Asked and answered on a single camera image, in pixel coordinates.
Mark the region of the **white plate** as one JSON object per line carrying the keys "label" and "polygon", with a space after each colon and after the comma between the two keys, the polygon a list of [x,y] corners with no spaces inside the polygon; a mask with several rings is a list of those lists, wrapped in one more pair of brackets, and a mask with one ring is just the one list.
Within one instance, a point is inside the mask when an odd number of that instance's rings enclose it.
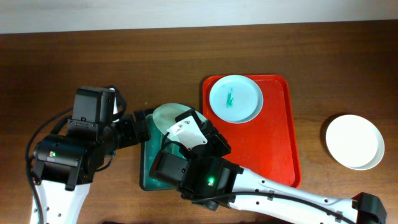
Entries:
{"label": "white plate", "polygon": [[220,78],[211,87],[208,99],[217,117],[234,124],[253,120],[261,112],[264,104],[259,85],[243,75]]}
{"label": "white plate", "polygon": [[341,165],[353,170],[369,170],[384,157],[381,132],[369,120],[345,114],[333,119],[325,132],[326,147]]}
{"label": "white plate", "polygon": [[181,124],[181,128],[172,128],[170,132],[170,139],[177,139],[184,137],[195,137],[200,138],[203,141],[207,142],[206,137],[200,131],[200,128],[197,125],[197,122],[194,118],[187,118],[188,124],[185,121],[185,118],[182,121],[176,121],[176,117],[190,110],[191,107],[179,104],[179,103],[166,103],[155,109],[153,112],[153,120],[157,128],[163,133],[166,134],[168,130],[177,124],[178,126]]}

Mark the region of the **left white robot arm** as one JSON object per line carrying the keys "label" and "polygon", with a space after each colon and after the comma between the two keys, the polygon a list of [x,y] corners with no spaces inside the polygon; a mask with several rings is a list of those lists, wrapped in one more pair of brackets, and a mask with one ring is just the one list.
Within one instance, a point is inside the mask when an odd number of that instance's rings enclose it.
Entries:
{"label": "left white robot arm", "polygon": [[115,86],[82,86],[72,108],[35,131],[25,149],[31,223],[76,223],[95,174],[118,149],[150,139],[145,113],[126,108]]}

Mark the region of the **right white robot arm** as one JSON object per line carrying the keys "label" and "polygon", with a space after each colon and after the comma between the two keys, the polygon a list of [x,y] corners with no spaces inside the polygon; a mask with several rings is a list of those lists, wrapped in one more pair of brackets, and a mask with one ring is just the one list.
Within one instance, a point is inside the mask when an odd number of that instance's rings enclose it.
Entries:
{"label": "right white robot arm", "polygon": [[149,175],[174,186],[192,204],[263,213],[291,223],[374,223],[387,220],[379,197],[361,192],[353,198],[326,197],[278,184],[234,164],[224,156],[231,146],[193,108],[163,105],[153,113],[165,136]]}

